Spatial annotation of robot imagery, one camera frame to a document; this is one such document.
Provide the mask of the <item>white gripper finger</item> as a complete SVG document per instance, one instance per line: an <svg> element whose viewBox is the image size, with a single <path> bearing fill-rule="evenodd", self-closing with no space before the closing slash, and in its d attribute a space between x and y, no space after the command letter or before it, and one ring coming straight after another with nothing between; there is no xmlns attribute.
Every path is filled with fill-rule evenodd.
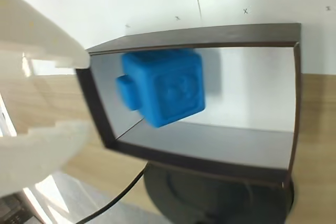
<svg viewBox="0 0 336 224"><path fill-rule="evenodd" d="M44 180L67 164L91 139L92 124L63 121L1 137L1 197Z"/></svg>
<svg viewBox="0 0 336 224"><path fill-rule="evenodd" d="M82 45L24 0L1 0L1 50L27 53L60 68L90 66Z"/></svg>

